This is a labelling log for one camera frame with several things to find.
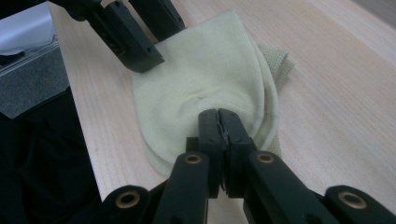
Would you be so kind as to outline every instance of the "wood grain surface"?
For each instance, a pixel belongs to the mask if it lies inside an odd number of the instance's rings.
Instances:
[[[173,3],[189,27],[234,8],[258,44],[286,49],[295,67],[279,93],[285,163],[317,193],[349,185],[396,213],[393,27],[350,0]],[[155,187],[166,177],[142,150],[132,72],[87,22],[50,8],[102,198],[127,184]],[[210,200],[208,222],[246,223],[241,201]]]

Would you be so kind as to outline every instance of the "table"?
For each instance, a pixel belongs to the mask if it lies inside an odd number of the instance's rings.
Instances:
[[[350,0],[173,3],[188,27],[234,8],[258,44],[287,49],[295,67],[279,93],[284,162],[317,193],[349,185],[396,213],[394,28]],[[152,189],[166,177],[142,150],[132,72],[87,22],[50,9],[102,198],[127,184]],[[210,200],[208,222],[246,222],[241,201]]]

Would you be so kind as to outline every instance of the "cloth fold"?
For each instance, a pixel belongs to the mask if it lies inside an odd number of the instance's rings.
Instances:
[[[198,114],[211,108],[237,113],[258,149],[271,145],[278,121],[273,74],[283,82],[286,51],[261,51],[234,11],[156,48],[165,63],[134,74],[133,89],[146,155],[157,171],[170,174],[176,157],[185,151],[186,138],[198,136]],[[273,57],[270,66],[264,52]]]

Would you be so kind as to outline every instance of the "light wood tabletop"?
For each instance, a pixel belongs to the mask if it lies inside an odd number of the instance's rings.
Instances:
[[[350,0],[173,3],[188,27],[234,8],[258,44],[286,49],[295,66],[279,93],[284,162],[319,194],[348,185],[396,213],[394,27]],[[154,188],[166,176],[142,148],[132,72],[86,21],[50,9],[102,198],[124,185]],[[241,201],[210,200],[208,222],[245,223]]]

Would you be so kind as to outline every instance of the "folded cloth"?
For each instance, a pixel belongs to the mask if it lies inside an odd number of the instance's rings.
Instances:
[[[185,151],[186,138],[198,136],[198,114],[211,108],[237,113],[258,149],[271,145],[278,121],[276,86],[262,52],[234,11],[156,48],[165,63],[134,74],[133,89],[146,155],[157,171],[170,174]],[[273,60],[279,64],[273,69],[284,65],[286,57]],[[282,69],[276,73],[277,78],[284,75]]]

